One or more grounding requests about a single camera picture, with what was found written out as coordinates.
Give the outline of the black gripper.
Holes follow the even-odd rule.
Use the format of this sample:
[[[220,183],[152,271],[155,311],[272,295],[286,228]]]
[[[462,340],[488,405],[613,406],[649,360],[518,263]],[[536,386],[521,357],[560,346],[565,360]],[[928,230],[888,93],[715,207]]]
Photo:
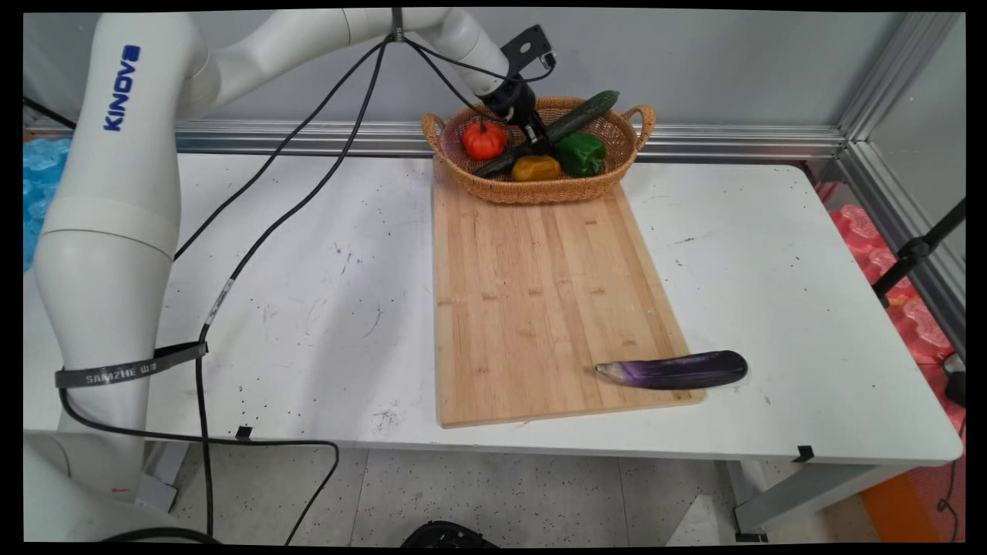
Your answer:
[[[517,126],[528,149],[552,149],[553,142],[536,110],[537,97],[523,80],[507,79],[490,94],[483,95],[483,104],[505,123]]]

